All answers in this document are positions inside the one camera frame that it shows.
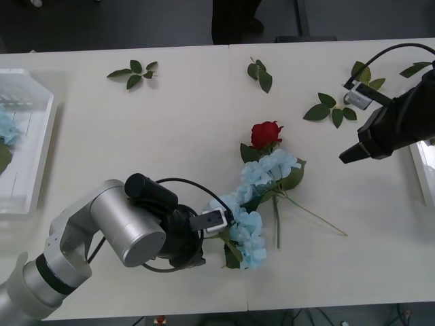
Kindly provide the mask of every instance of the white plastic basket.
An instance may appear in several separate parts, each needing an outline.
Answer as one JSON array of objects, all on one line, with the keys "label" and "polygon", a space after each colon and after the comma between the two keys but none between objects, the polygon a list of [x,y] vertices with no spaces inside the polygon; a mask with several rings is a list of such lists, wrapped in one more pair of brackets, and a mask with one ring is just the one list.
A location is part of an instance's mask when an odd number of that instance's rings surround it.
[{"label": "white plastic basket", "polygon": [[56,113],[53,98],[29,72],[0,69],[0,104],[20,131],[0,175],[0,220],[30,219],[35,212]]}]

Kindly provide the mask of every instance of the blue flower in basket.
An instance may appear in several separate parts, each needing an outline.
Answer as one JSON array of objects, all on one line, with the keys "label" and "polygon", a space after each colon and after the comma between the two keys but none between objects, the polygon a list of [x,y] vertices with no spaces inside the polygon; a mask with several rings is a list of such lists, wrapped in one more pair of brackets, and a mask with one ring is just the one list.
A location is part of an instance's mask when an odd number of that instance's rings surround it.
[{"label": "blue flower in basket", "polygon": [[13,145],[19,136],[15,121],[0,109],[0,139],[3,139],[5,145]]}]

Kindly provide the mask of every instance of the person's leg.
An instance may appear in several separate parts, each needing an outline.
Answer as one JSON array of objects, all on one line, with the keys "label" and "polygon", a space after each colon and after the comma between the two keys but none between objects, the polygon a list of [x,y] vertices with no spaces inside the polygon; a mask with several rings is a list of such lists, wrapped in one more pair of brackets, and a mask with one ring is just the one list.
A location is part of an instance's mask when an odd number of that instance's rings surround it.
[{"label": "person's leg", "polygon": [[243,11],[245,13],[244,30],[251,33],[262,33],[263,24],[255,18],[256,11],[262,0],[243,0]]},{"label": "person's leg", "polygon": [[243,1],[213,0],[211,36],[214,44],[238,44],[241,42],[245,22]]}]

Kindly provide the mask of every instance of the loose leaf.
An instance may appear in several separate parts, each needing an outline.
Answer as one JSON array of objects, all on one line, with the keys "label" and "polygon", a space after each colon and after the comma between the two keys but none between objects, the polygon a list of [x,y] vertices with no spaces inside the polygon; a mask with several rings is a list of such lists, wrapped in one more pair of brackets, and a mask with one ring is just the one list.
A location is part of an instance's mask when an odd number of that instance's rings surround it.
[{"label": "loose leaf", "polygon": [[244,163],[260,160],[260,154],[258,151],[243,143],[240,144],[240,155]]},{"label": "loose leaf", "polygon": [[266,67],[263,65],[263,62],[261,62],[260,60],[257,59],[256,64],[264,71],[267,71]]},{"label": "loose leaf", "polygon": [[139,61],[136,60],[130,60],[130,68],[133,73],[141,73],[142,72],[142,65]]},{"label": "loose leaf", "polygon": [[142,76],[139,75],[133,75],[131,76],[128,81],[127,81],[127,90],[129,90],[130,88],[132,88],[134,85],[136,85],[137,83],[139,83],[139,81],[142,79]]},{"label": "loose leaf", "polygon": [[236,256],[231,251],[230,247],[228,247],[226,244],[224,244],[224,252],[225,252],[225,267],[230,268],[232,270],[239,269],[240,262],[237,260]]},{"label": "loose leaf", "polygon": [[154,67],[154,66],[157,65],[157,64],[158,64],[157,61],[151,62],[150,64],[148,64],[148,66],[146,67],[146,69],[147,69],[147,70],[150,70],[152,67]]},{"label": "loose leaf", "polygon": [[127,75],[128,73],[131,73],[130,69],[115,70],[113,73],[110,73],[109,75],[107,75],[107,78],[119,77],[119,76]]},{"label": "loose leaf", "polygon": [[151,79],[153,76],[153,72],[152,71],[147,71],[146,73],[143,74],[144,78],[146,79]]},{"label": "loose leaf", "polygon": [[318,95],[319,95],[320,102],[326,104],[330,108],[333,108],[337,104],[337,102],[327,94],[319,93]]},{"label": "loose leaf", "polygon": [[302,178],[304,177],[305,163],[307,162],[298,159],[298,163],[302,166],[300,168],[292,168],[290,174],[280,181],[282,190],[287,191],[294,189],[302,181]]},{"label": "loose leaf", "polygon": [[[362,67],[364,66],[364,63],[357,61],[353,65],[351,74],[356,74]],[[372,73],[370,72],[370,68],[365,68],[362,73],[360,73],[355,80],[362,82],[364,84],[368,84],[370,82],[370,79],[372,79]]]},{"label": "loose leaf", "polygon": [[0,173],[6,170],[12,161],[12,154],[5,144],[0,143]]},{"label": "loose leaf", "polygon": [[247,66],[247,74],[254,80],[257,80],[257,71],[258,66],[255,63],[251,63],[249,66]]},{"label": "loose leaf", "polygon": [[260,86],[263,91],[269,93],[272,87],[272,76],[269,75],[265,70],[258,69],[258,79],[260,80]]},{"label": "loose leaf", "polygon": [[374,90],[379,90],[382,87],[383,83],[385,83],[385,78],[379,78],[371,81],[368,86]]},{"label": "loose leaf", "polygon": [[334,122],[335,127],[338,129],[341,122],[343,122],[343,111],[341,109],[332,110],[332,122]]},{"label": "loose leaf", "polygon": [[320,121],[325,119],[330,113],[330,108],[326,104],[317,104],[313,106],[304,116],[304,120]]},{"label": "loose leaf", "polygon": [[354,110],[352,110],[349,107],[345,107],[343,109],[343,115],[345,116],[346,119],[351,120],[351,121],[356,121],[356,113]]},{"label": "loose leaf", "polygon": [[409,78],[411,76],[414,76],[416,73],[418,73],[420,70],[426,68],[427,66],[430,66],[431,62],[416,62],[413,63],[413,66],[403,70],[400,75]]}]

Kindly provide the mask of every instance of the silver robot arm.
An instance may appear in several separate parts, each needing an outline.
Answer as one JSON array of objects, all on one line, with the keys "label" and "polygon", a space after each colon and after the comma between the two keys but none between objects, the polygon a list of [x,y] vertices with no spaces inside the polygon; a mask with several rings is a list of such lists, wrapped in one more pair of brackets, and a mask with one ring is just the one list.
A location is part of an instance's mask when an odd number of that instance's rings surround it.
[{"label": "silver robot arm", "polygon": [[51,223],[37,259],[27,262],[27,253],[19,256],[0,285],[0,325],[34,325],[59,308],[91,277],[87,256],[99,230],[126,267],[155,257],[166,240],[157,218],[128,202],[123,182],[104,182]]}]

